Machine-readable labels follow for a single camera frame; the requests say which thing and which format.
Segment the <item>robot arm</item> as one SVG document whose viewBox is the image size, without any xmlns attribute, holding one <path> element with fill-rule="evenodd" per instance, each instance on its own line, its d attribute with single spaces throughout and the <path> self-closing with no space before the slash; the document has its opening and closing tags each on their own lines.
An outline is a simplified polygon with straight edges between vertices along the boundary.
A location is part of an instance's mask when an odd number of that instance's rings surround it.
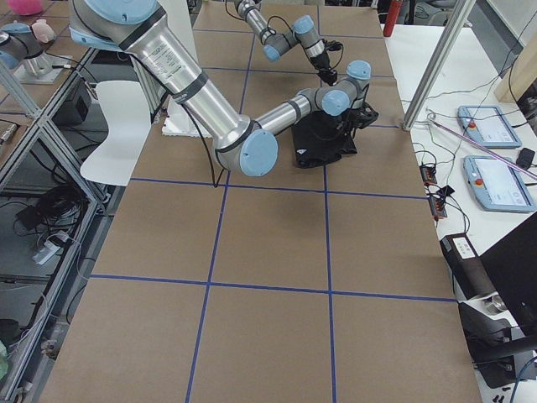
<svg viewBox="0 0 537 403">
<path fill-rule="evenodd" d="M 354 60 L 338 78 L 327 42 L 310 16 L 298 18 L 285 34 L 270 28 L 254 1 L 237 1 L 238 15 L 253 30 L 269 60 L 300 45 L 326 86 L 304 89 L 257 119 L 238 113 L 219 92 L 168 25 L 157 1 L 73 1 L 70 35 L 78 44 L 122 51 L 139 61 L 212 137 L 218 164 L 247 176 L 270 172 L 278 158 L 277 134 L 311 113 L 337 118 L 365 103 L 371 66 Z"/>
<path fill-rule="evenodd" d="M 336 83 L 337 71 L 331 66 L 328 53 L 341 50 L 342 45 L 339 42 L 323 39 L 310 15 L 299 17 L 292 25 L 287 25 L 285 32 L 280 33 L 270 25 L 269 20 L 276 18 L 284 23 L 286 21 L 280 16 L 266 19 L 258 7 L 259 1 L 234 1 L 233 3 L 238 17 L 245 21 L 255 33 L 269 61 L 280 60 L 284 54 L 299 45 L 320 79 L 329 86 Z"/>
</svg>

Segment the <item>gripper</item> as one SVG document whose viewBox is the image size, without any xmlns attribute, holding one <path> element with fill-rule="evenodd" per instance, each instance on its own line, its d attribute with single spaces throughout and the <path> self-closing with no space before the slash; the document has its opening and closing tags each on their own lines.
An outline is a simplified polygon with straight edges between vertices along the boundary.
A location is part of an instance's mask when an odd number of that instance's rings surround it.
<svg viewBox="0 0 537 403">
<path fill-rule="evenodd" d="M 348 109 L 341 123 L 341 130 L 362 129 L 362 107 Z"/>
<path fill-rule="evenodd" d="M 320 78 L 324 83 L 336 83 L 337 71 L 331 68 L 330 57 L 326 51 L 323 51 L 316 56 L 311 56 L 310 63 L 317 70 L 317 73 L 320 74 Z"/>
</svg>

